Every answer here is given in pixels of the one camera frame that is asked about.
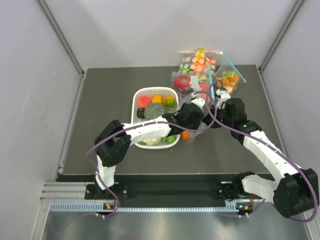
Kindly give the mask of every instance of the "orange fruit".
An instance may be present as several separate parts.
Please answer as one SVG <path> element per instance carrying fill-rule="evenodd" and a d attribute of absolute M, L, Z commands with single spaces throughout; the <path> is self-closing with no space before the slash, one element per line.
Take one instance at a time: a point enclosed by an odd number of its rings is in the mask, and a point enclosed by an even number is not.
<path fill-rule="evenodd" d="M 160 94 L 156 94 L 151 99 L 152 103 L 162 104 L 162 96 Z"/>
<path fill-rule="evenodd" d="M 193 132 L 183 131 L 183 132 L 181 133 L 181 138 L 182 138 L 183 140 L 189 140 L 189 139 L 191 138 L 192 134 L 193 134 Z"/>

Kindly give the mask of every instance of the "white panel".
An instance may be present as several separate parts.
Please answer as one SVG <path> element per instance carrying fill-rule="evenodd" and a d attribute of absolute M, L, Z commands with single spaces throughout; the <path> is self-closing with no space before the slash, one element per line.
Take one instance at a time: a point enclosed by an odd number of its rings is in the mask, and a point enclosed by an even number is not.
<path fill-rule="evenodd" d="M 27 239 L 79 74 L 35 0 L 0 1 L 0 233 Z"/>
<path fill-rule="evenodd" d="M 320 174 L 320 1 L 308 0 L 264 71 L 289 152 Z"/>
<path fill-rule="evenodd" d="M 293 0 L 46 0 L 84 68 L 177 66 L 179 50 L 262 63 Z"/>

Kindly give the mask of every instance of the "yellow fruit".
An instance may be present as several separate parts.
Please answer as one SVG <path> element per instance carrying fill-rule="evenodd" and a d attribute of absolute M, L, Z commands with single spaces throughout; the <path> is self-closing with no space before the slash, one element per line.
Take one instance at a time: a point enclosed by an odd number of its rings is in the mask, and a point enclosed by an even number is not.
<path fill-rule="evenodd" d="M 152 103 L 162 104 L 162 96 L 160 94 L 156 94 L 151 99 Z"/>

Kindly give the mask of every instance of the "dark gray table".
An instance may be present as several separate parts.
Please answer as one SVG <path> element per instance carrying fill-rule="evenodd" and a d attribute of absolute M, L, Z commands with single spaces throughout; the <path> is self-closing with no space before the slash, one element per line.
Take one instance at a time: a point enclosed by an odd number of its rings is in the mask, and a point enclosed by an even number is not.
<path fill-rule="evenodd" d="M 250 120 L 259 124 L 278 147 L 280 141 L 268 102 L 255 65 L 239 65 L 247 80 L 233 97 L 245 103 Z M 169 87 L 170 75 L 177 67 L 132 67 L 89 69 L 84 82 L 64 174 L 93 174 L 85 153 L 94 139 L 115 119 L 130 123 L 135 92 L 146 87 Z M 226 129 L 211 129 L 195 142 L 180 140 L 162 150 L 130 147 L 124 160 L 116 167 L 117 174 L 186 174 L 186 173 L 266 173 L 267 169 Z"/>

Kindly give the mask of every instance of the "plastic basket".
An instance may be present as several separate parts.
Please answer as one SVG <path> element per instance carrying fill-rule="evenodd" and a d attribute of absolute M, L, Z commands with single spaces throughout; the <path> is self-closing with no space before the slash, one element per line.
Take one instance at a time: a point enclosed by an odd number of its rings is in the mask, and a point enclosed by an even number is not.
<path fill-rule="evenodd" d="M 139 97 L 148 96 L 148 97 L 152 98 L 156 94 L 160 94 L 162 97 L 167 97 L 167 96 L 174 97 L 175 106 L 174 106 L 174 108 L 167 108 L 168 113 L 174 113 L 178 110 L 178 107 L 179 107 L 178 95 L 173 89 L 171 89 L 169 87 L 160 87 L 160 86 L 142 88 L 139 91 L 137 91 L 133 96 L 132 112 L 131 112 L 131 123 L 132 124 L 141 123 L 143 121 L 143 119 L 137 117 Z M 139 148 L 142 148 L 142 149 L 168 149 L 168 148 L 171 148 L 172 146 L 174 146 L 175 144 L 177 144 L 179 139 L 180 139 L 180 135 L 177 135 L 176 140 L 171 144 L 168 144 L 166 141 L 164 141 L 164 142 L 159 143 L 158 145 L 155 145 L 155 146 L 145 146 L 145 145 L 141 145 L 139 143 L 136 143 L 135 145 Z"/>

